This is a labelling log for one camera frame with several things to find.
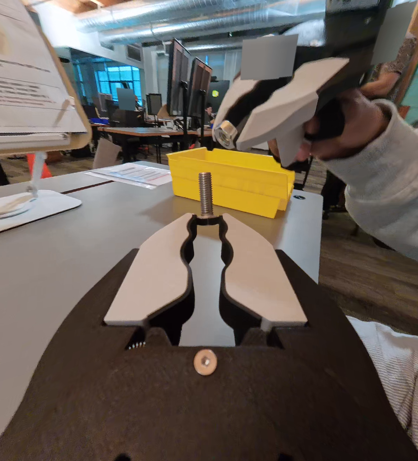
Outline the long office desk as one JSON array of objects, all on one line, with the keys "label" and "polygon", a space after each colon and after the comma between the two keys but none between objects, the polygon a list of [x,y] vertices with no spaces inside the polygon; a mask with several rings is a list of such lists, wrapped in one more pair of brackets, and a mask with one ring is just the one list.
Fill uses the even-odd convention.
[{"label": "long office desk", "polygon": [[109,126],[99,126],[98,131],[113,133],[116,135],[126,135],[126,136],[135,136],[135,137],[158,137],[158,136],[180,136],[183,137],[184,134],[197,136],[200,134],[197,130],[189,130],[184,132],[183,130],[173,130],[164,127],[151,128],[151,127],[137,127],[137,128],[126,128],[126,127],[109,127]]}]

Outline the person's striped shirt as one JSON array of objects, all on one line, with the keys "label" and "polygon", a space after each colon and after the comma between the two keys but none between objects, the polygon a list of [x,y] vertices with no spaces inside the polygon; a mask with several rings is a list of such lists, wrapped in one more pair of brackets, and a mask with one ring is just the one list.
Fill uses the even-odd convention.
[{"label": "person's striped shirt", "polygon": [[347,316],[364,344],[385,395],[418,451],[418,336]]}]

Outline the yellow plastic bin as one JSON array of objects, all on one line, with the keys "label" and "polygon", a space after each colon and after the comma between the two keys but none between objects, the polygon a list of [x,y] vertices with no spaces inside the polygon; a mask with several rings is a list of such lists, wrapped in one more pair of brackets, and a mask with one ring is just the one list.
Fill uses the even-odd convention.
[{"label": "yellow plastic bin", "polygon": [[266,218],[286,211],[295,172],[268,155],[206,147],[167,154],[175,196]]}]

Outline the silver ventilation duct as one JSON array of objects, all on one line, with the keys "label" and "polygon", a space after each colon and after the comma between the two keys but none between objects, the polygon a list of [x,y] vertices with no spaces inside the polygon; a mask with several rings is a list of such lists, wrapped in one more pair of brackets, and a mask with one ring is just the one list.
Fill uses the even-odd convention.
[{"label": "silver ventilation duct", "polygon": [[321,19],[326,1],[128,1],[76,15],[80,33],[98,33],[103,46],[163,42],[266,30]]}]

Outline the black monitor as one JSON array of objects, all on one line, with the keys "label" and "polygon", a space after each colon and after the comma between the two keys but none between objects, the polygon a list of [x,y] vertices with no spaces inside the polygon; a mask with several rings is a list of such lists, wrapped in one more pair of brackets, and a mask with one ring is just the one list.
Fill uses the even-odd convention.
[{"label": "black monitor", "polygon": [[209,85],[209,92],[207,95],[207,103],[212,107],[214,112],[219,110],[219,107],[229,89],[229,80],[221,80],[211,82]]}]

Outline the steel bolt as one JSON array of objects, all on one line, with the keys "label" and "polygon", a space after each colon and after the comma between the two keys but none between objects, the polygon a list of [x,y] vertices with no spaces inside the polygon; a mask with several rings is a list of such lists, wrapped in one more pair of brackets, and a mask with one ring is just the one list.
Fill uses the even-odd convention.
[{"label": "steel bolt", "polygon": [[201,172],[198,175],[200,214],[197,216],[199,225],[212,226],[218,225],[220,216],[214,214],[213,210],[213,191],[212,175],[210,172]]}]

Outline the grey board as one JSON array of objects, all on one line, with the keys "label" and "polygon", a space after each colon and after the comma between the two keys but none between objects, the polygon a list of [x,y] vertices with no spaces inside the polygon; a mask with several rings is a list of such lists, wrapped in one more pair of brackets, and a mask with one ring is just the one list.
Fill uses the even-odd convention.
[{"label": "grey board", "polygon": [[92,170],[114,166],[121,152],[121,147],[106,138],[101,138],[97,144]]}]

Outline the person's right hand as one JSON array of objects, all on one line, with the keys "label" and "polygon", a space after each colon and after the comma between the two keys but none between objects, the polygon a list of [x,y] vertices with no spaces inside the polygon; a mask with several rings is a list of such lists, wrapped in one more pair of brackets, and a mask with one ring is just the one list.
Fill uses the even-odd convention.
[{"label": "person's right hand", "polygon": [[288,163],[280,160],[279,148],[274,139],[269,141],[268,145],[275,160],[286,167],[296,161],[305,161],[310,156],[323,161],[348,158],[374,141],[385,131],[390,122],[390,117],[357,89],[344,91],[337,100],[341,105],[345,121],[340,136],[319,141],[303,141]]}]

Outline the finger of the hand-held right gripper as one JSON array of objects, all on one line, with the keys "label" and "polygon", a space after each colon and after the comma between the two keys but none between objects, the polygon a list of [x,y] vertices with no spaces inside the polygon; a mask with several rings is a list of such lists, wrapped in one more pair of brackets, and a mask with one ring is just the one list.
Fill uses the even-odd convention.
[{"label": "finger of the hand-held right gripper", "polygon": [[330,57],[300,66],[290,83],[252,111],[236,140],[236,149],[245,152],[275,139],[279,152],[298,152],[304,141],[304,124],[316,112],[318,90],[349,61]]},{"label": "finger of the hand-held right gripper", "polygon": [[213,139],[215,140],[215,127],[223,120],[230,121],[237,128],[239,138],[252,111],[267,102],[276,90],[285,87],[291,80],[292,77],[268,80],[241,79],[241,75],[236,74],[213,122]]}]

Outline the laminated paper sheet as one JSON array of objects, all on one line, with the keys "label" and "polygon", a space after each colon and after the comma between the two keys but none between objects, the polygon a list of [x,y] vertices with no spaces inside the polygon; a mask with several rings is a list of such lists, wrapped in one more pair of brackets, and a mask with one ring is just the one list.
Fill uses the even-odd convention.
[{"label": "laminated paper sheet", "polygon": [[155,189],[172,182],[169,170],[153,165],[146,166],[138,162],[89,170],[85,174],[147,189]]}]

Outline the monitor on pole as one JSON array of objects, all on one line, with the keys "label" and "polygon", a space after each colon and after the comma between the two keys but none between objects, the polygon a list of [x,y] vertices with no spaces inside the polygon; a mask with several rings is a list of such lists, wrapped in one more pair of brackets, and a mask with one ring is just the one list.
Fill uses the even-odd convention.
[{"label": "monitor on pole", "polygon": [[188,149],[188,106],[189,106],[189,71],[191,55],[176,38],[171,39],[169,47],[167,79],[167,112],[171,117],[182,118],[183,136],[181,150]]},{"label": "monitor on pole", "polygon": [[189,101],[188,101],[188,117],[199,120],[199,135],[198,141],[200,147],[204,141],[204,124],[205,124],[205,105],[209,85],[211,82],[213,69],[208,64],[203,62],[198,57],[195,57],[191,67],[190,83],[189,83]]}]

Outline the steel hex nut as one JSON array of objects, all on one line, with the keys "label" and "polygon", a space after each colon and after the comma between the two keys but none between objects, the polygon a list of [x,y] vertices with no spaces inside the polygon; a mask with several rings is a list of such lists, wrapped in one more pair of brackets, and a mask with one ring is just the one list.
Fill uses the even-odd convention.
[{"label": "steel hex nut", "polygon": [[215,140],[223,147],[229,150],[236,148],[238,138],[237,128],[228,120],[223,120],[214,129]]}]

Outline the grey desk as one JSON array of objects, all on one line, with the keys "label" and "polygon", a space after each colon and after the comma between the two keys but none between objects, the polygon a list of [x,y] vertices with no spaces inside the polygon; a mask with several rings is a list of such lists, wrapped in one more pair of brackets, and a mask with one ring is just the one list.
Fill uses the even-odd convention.
[{"label": "grey desk", "polygon": [[[81,298],[132,249],[200,203],[174,196],[171,183],[147,189],[76,173],[41,181],[68,192],[81,206],[0,233],[0,435],[20,404],[39,359]],[[293,191],[276,218],[215,207],[284,251],[316,283],[319,276],[322,197]],[[215,227],[203,227],[190,263],[195,311],[181,346],[234,346],[233,331],[216,306],[223,263]]]}]

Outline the person's right forearm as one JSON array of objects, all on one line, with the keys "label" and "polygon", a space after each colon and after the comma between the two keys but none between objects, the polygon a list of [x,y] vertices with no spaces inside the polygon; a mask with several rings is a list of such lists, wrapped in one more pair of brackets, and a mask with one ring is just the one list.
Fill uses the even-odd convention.
[{"label": "person's right forearm", "polygon": [[385,131],[360,153],[326,161],[346,184],[346,209],[368,234],[418,262],[418,129],[385,100]]}]

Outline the printed instruction sheet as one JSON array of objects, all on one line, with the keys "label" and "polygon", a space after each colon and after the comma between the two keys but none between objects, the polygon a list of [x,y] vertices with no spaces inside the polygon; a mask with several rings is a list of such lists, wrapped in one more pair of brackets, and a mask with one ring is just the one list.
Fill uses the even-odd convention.
[{"label": "printed instruction sheet", "polygon": [[36,23],[20,1],[0,0],[0,133],[85,133]]}]

